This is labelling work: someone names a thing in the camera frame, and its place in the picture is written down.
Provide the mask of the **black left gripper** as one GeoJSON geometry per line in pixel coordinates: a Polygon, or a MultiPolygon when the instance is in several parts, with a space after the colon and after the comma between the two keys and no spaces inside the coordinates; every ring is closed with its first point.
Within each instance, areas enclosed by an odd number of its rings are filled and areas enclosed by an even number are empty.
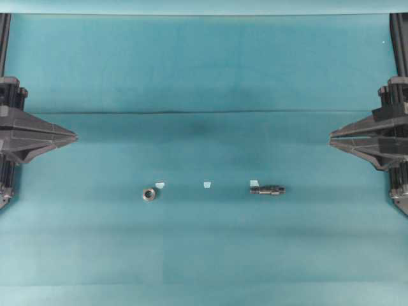
{"type": "Polygon", "coordinates": [[[30,163],[35,157],[78,140],[77,135],[23,111],[28,91],[15,77],[1,77],[1,128],[47,133],[45,139],[11,138],[1,144],[1,208],[14,195],[17,164],[30,163]]]}

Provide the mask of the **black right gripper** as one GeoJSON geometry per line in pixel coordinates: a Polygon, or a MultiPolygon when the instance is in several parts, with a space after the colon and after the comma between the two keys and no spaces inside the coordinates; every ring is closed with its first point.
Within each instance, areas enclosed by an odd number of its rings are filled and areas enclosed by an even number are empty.
{"type": "Polygon", "coordinates": [[[399,210],[407,210],[407,78],[390,78],[378,95],[381,107],[331,132],[330,145],[388,171],[390,198],[399,210]],[[332,139],[363,136],[384,139],[332,139]]]}

